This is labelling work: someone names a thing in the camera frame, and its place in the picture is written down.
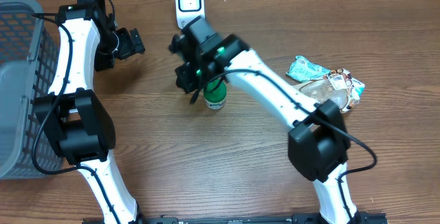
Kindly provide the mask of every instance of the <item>wooden table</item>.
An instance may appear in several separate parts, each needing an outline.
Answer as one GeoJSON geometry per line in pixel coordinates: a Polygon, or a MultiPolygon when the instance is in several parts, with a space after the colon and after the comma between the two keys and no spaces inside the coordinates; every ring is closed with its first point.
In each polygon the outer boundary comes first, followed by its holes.
{"type": "MultiPolygon", "coordinates": [[[[37,1],[46,12],[76,2],[37,1]]],[[[174,0],[113,2],[118,23],[139,30],[146,53],[96,74],[95,90],[115,124],[120,172],[145,215],[317,212],[311,182],[287,158],[286,134],[255,101],[228,86],[226,107],[211,111],[200,99],[190,106],[190,96],[175,86],[182,62],[167,50],[178,33],[174,0]]],[[[206,14],[280,75],[304,55],[365,82],[360,105],[345,120],[379,163],[349,176],[354,203],[387,213],[390,223],[439,222],[439,0],[206,0],[206,14]]],[[[356,145],[349,158],[350,168],[371,162],[356,145]]],[[[0,223],[101,217],[77,172],[0,181],[0,199],[0,223]]]]}

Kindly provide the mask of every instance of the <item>white sensor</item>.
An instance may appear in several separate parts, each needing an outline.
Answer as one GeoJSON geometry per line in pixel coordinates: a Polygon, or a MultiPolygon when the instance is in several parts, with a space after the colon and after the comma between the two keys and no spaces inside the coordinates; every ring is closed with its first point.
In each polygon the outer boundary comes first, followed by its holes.
{"type": "Polygon", "coordinates": [[[199,15],[205,17],[204,0],[176,0],[177,25],[180,29],[199,15]]]}

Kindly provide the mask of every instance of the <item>snack wrapper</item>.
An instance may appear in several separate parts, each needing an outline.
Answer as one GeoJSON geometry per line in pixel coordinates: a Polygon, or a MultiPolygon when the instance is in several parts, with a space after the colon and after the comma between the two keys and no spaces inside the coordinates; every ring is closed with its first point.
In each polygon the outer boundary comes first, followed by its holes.
{"type": "Polygon", "coordinates": [[[329,70],[297,56],[287,75],[303,82],[294,87],[320,103],[333,100],[342,113],[359,104],[365,84],[353,78],[346,69],[329,70]]]}

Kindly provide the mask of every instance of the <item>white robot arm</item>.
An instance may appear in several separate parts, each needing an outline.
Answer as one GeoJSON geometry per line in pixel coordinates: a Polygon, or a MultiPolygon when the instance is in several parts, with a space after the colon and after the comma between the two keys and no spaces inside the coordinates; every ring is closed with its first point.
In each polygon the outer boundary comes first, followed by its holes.
{"type": "MultiPolygon", "coordinates": [[[[274,73],[253,50],[243,51],[230,61],[230,66],[225,71],[233,69],[252,69],[269,76],[286,93],[288,93],[297,103],[306,108],[310,113],[316,110],[317,101],[300,93],[289,83],[283,80],[278,74],[274,73]]],[[[294,128],[294,122],[302,122],[308,115],[297,109],[295,104],[286,98],[272,83],[263,77],[247,73],[231,73],[226,75],[227,80],[234,87],[238,87],[248,93],[255,100],[267,109],[282,125],[286,132],[294,128]]],[[[350,218],[344,209],[341,194],[338,189],[338,177],[347,170],[347,163],[340,164],[324,182],[318,179],[313,181],[316,194],[320,202],[320,213],[324,220],[330,224],[348,223],[350,218]]],[[[344,177],[342,187],[351,217],[355,216],[356,206],[350,198],[347,179],[344,177]]]]}
{"type": "Polygon", "coordinates": [[[186,93],[196,89],[192,103],[209,82],[221,76],[260,102],[279,121],[289,134],[292,164],[313,181],[321,223],[347,224],[359,219],[345,176],[350,141],[316,121],[325,120],[346,133],[334,103],[318,104],[303,95],[267,67],[242,40],[235,35],[223,40],[201,16],[191,21],[181,36],[173,37],[169,50],[185,61],[175,70],[176,84],[186,93]],[[320,127],[311,131],[315,124],[320,127]]]}
{"type": "Polygon", "coordinates": [[[131,30],[130,34],[125,28],[116,30],[114,14],[105,14],[104,0],[78,0],[77,4],[61,6],[56,22],[63,26],[59,28],[56,75],[49,95],[35,100],[36,116],[45,124],[41,128],[55,153],[66,157],[84,176],[102,208],[105,224],[142,220],[136,200],[125,187],[115,162],[113,122],[93,92],[95,70],[112,68],[115,58],[122,60],[143,53],[140,36],[137,30],[131,30]],[[66,122],[64,117],[73,112],[78,112],[81,119],[66,122]]]}

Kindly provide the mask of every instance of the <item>white label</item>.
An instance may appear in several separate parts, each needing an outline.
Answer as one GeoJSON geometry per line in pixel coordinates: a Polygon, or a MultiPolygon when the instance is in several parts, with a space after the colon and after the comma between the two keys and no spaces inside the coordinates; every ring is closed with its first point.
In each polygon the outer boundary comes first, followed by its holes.
{"type": "Polygon", "coordinates": [[[329,81],[335,90],[347,89],[347,84],[345,84],[345,80],[342,76],[335,76],[330,78],[329,81]]]}
{"type": "Polygon", "coordinates": [[[353,82],[353,85],[355,87],[362,87],[362,88],[365,87],[364,83],[360,82],[359,80],[356,80],[355,78],[352,78],[351,81],[353,82]]]}
{"type": "Polygon", "coordinates": [[[212,103],[212,102],[209,102],[205,99],[206,106],[211,108],[212,110],[218,110],[218,109],[223,108],[225,106],[225,103],[226,103],[226,98],[224,98],[219,103],[212,103]]]}

